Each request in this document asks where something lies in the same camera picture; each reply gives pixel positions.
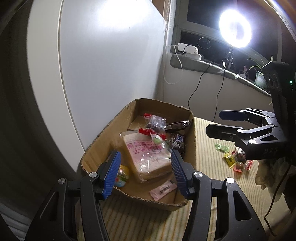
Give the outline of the right hand in white glove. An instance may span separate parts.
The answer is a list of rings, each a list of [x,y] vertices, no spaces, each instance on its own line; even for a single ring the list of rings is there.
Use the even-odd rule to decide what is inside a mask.
[[[280,188],[276,192],[276,188],[288,169],[288,162],[285,158],[277,160],[258,160],[258,169],[255,176],[256,185],[260,186],[262,190],[267,189],[271,198],[275,195],[275,202],[277,202],[285,188],[287,177],[285,177]]]

